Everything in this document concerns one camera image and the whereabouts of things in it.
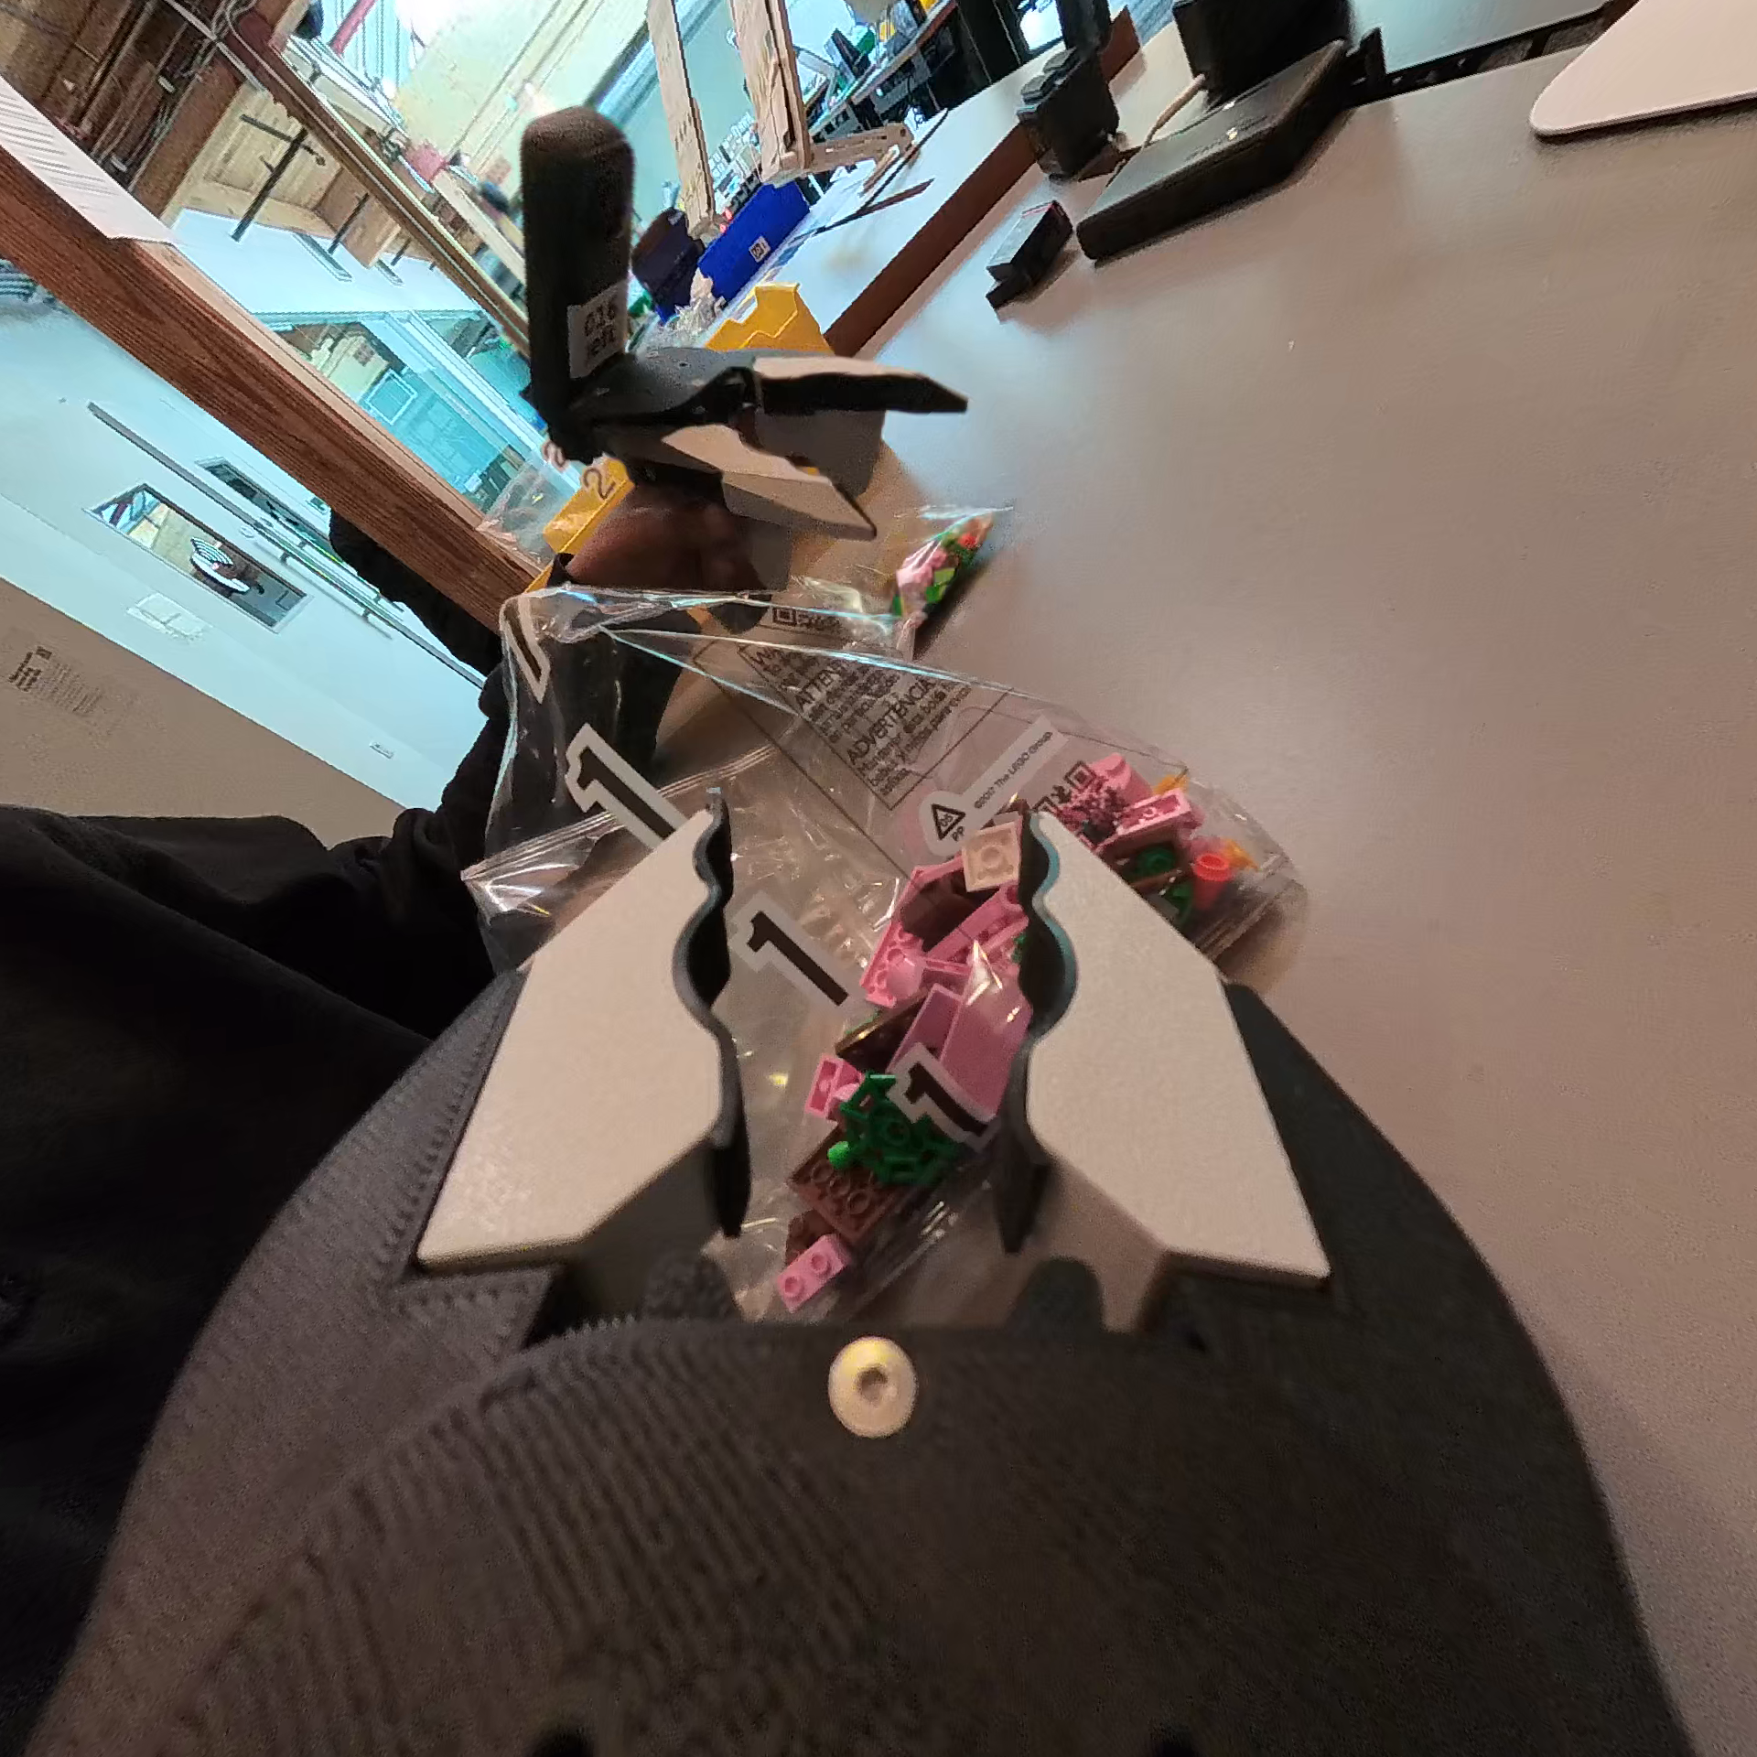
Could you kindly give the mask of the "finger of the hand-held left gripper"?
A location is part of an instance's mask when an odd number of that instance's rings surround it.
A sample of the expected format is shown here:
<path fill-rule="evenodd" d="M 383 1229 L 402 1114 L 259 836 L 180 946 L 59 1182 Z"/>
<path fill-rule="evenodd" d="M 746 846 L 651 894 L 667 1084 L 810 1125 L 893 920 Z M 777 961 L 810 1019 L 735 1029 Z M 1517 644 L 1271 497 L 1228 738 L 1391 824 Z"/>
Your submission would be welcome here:
<path fill-rule="evenodd" d="M 831 475 L 792 458 L 769 454 L 740 436 L 705 436 L 702 468 L 717 477 L 727 510 L 791 531 L 837 538 L 875 538 L 859 501 Z"/>
<path fill-rule="evenodd" d="M 758 449 L 866 491 L 890 415 L 961 415 L 966 395 L 928 375 L 858 357 L 755 357 Z"/>

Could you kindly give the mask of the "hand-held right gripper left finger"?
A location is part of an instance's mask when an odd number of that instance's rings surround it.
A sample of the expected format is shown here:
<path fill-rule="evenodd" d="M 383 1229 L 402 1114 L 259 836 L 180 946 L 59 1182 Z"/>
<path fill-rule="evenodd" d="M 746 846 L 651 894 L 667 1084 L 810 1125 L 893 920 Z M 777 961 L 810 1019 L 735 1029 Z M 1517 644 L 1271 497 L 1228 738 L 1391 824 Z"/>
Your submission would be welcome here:
<path fill-rule="evenodd" d="M 720 790 L 525 963 L 414 1260 L 651 1271 L 740 1234 L 753 1190 Z"/>

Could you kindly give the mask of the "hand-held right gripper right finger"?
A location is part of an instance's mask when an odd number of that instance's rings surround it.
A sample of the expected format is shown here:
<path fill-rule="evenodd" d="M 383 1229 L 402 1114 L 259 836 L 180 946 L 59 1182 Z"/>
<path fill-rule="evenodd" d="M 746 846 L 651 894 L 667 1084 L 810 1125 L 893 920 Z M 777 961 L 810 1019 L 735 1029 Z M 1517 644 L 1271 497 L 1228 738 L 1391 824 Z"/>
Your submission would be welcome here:
<path fill-rule="evenodd" d="M 1213 963 L 1059 820 L 1025 830 L 1031 1022 L 998 1116 L 988 1312 L 1052 1261 L 1135 1331 L 1171 1276 L 1322 1289 L 1331 1261 Z"/>

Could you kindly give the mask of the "small clear plastic bag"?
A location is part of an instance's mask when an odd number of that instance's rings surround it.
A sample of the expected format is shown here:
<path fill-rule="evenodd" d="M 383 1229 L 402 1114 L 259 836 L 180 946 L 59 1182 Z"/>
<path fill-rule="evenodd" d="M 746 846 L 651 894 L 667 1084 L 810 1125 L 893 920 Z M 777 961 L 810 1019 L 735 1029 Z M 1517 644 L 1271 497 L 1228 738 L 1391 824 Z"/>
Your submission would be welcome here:
<path fill-rule="evenodd" d="M 993 508 L 928 514 L 926 534 L 912 538 L 890 567 L 886 614 L 909 626 L 939 616 L 1004 535 L 1006 523 L 1007 510 Z"/>

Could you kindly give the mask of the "large clear plastic bag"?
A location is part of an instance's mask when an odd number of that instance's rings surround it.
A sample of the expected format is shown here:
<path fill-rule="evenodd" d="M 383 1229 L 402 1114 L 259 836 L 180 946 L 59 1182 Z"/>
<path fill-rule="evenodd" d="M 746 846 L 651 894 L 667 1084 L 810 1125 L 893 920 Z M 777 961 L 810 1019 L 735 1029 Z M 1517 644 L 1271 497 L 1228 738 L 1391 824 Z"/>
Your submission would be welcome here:
<path fill-rule="evenodd" d="M 825 1130 L 803 1111 L 807 1088 L 820 1056 L 868 1013 L 861 968 L 912 869 L 955 856 L 1013 796 L 1039 800 L 1074 762 L 1120 754 L 1149 781 L 1188 775 L 1273 860 L 1237 934 L 1217 947 L 1188 939 L 1200 954 L 1217 961 L 1249 939 L 1299 879 L 1282 846 L 1184 763 L 1031 695 L 923 668 L 877 619 L 660 601 L 686 608 L 697 635 L 667 639 L 680 680 L 657 778 L 682 820 L 715 788 L 732 824 L 732 983 L 717 1009 L 738 1051 L 753 1192 L 738 1236 L 708 1252 L 749 1316 L 781 1319 L 787 1179 Z M 647 852 L 619 830 L 586 828 L 472 869 L 496 961 L 525 961 Z"/>

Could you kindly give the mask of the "person's left hand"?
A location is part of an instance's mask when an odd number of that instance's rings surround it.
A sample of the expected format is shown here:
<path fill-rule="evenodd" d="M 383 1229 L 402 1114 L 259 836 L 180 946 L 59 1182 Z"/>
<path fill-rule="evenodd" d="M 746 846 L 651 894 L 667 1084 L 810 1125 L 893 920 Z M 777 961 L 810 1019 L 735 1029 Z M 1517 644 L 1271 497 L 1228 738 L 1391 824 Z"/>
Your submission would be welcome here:
<path fill-rule="evenodd" d="M 767 598 L 753 541 L 715 497 L 636 486 L 560 562 L 569 586 L 660 597 Z"/>

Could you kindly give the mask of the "yellow plastic bin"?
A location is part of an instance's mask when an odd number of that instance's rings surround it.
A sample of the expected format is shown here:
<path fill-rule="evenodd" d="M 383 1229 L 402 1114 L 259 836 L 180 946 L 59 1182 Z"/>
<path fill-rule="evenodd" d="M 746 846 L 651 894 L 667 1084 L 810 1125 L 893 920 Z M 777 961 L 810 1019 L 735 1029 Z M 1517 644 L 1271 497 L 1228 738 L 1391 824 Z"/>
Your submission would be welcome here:
<path fill-rule="evenodd" d="M 727 344 L 764 344 L 789 357 L 839 357 L 794 284 L 761 284 L 740 304 L 735 316 L 712 324 L 712 341 L 722 331 L 727 333 Z M 557 470 L 580 465 L 576 483 L 569 488 L 559 510 L 545 517 L 541 540 L 553 556 L 573 556 L 647 477 L 636 477 L 617 454 L 569 458 L 566 465 L 560 456 L 553 445 L 544 445 L 544 461 Z"/>

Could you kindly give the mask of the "blue plastic bin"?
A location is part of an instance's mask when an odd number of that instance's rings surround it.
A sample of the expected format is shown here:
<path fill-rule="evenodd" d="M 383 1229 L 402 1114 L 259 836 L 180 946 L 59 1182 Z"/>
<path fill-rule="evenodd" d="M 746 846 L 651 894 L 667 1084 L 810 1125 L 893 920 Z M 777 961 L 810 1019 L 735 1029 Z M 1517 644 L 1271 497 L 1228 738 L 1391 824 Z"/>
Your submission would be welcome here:
<path fill-rule="evenodd" d="M 812 205 L 807 181 L 761 182 L 702 249 L 697 263 L 712 295 L 729 301 L 750 284 L 767 260 L 807 220 Z"/>

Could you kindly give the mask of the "short cardboard board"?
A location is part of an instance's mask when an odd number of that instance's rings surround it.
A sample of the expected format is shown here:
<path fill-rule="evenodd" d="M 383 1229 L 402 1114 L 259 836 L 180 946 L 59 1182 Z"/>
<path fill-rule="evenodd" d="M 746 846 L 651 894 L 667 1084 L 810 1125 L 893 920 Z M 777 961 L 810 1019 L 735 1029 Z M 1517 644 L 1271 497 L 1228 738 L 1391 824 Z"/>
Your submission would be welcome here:
<path fill-rule="evenodd" d="M 692 94 L 675 2 L 649 2 L 647 30 L 677 172 L 677 205 L 692 238 L 708 241 L 717 234 L 710 156 Z"/>

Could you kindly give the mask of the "tall cardboard board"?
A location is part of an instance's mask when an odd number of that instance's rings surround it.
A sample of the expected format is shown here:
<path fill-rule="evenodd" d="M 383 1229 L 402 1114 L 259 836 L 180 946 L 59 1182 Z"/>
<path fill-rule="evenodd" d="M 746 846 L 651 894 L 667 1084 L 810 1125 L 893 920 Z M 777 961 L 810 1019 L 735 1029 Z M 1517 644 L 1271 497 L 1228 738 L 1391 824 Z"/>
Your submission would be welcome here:
<path fill-rule="evenodd" d="M 915 156 L 914 136 L 902 124 L 816 141 L 784 2 L 729 2 L 729 12 L 765 184 L 794 184 L 861 163 L 904 163 Z"/>

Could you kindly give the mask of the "small black battery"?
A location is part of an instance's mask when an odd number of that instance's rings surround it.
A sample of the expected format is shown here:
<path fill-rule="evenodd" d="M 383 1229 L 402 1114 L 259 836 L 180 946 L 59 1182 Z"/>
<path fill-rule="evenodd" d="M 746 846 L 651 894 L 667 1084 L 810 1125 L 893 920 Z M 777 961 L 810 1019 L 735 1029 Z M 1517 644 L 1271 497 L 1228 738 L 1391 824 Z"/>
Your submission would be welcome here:
<path fill-rule="evenodd" d="M 982 263 L 988 304 L 1000 312 L 1031 295 L 1059 265 L 1071 236 L 1072 225 L 1059 201 L 1023 210 Z"/>

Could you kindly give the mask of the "black charger cube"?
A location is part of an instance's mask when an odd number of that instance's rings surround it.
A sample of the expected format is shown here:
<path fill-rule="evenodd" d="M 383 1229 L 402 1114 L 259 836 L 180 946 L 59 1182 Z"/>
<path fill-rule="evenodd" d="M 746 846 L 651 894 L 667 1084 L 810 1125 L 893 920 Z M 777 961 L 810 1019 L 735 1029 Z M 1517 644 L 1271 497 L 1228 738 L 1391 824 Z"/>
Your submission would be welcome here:
<path fill-rule="evenodd" d="M 1061 48 L 1025 80 L 1016 122 L 1039 170 L 1074 181 L 1117 128 L 1117 109 L 1101 60 L 1094 51 Z"/>

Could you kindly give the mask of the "flat black box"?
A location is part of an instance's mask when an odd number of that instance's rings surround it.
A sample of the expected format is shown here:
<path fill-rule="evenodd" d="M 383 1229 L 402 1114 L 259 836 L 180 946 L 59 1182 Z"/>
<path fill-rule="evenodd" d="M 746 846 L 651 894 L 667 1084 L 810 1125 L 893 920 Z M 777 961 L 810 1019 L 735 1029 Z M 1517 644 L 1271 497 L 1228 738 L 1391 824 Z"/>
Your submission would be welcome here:
<path fill-rule="evenodd" d="M 1277 188 L 1349 109 L 1356 71 L 1337 38 L 1142 145 L 1074 227 L 1081 254 L 1104 263 Z"/>

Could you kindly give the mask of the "white book stand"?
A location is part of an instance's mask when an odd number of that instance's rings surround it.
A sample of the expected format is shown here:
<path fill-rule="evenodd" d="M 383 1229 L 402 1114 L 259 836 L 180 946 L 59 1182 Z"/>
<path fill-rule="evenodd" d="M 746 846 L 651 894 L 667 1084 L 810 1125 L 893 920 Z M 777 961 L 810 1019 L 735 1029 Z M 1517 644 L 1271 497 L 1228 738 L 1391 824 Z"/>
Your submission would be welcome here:
<path fill-rule="evenodd" d="M 1569 141 L 1752 102 L 1752 2 L 1638 2 L 1548 81 L 1528 130 Z"/>

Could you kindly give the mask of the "wooden post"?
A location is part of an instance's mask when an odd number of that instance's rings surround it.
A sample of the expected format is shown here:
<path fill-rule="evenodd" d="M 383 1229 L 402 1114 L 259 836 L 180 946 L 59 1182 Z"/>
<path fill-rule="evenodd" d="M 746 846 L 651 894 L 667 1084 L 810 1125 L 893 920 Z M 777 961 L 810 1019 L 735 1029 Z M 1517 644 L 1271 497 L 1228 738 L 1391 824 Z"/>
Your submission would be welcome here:
<path fill-rule="evenodd" d="M 341 510 L 449 603 L 493 623 L 538 560 L 322 381 L 172 246 L 109 238 L 1 153 L 1 247 L 78 318 Z"/>

